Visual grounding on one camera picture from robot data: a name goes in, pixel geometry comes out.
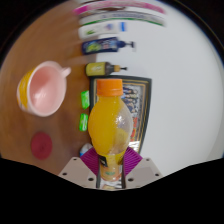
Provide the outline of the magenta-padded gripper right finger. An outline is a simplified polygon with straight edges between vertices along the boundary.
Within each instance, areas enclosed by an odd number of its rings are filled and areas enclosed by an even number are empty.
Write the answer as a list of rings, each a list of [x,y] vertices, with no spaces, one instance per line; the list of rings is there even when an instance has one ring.
[[[123,187],[140,188],[162,178],[162,174],[150,158],[141,157],[128,147],[123,157]]]

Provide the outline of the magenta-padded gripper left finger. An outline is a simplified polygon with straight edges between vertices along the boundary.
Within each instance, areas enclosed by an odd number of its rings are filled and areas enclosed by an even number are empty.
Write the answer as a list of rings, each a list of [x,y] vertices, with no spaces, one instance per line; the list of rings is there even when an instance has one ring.
[[[84,188],[97,189],[100,185],[99,157],[94,148],[81,157],[72,157],[59,177]]]

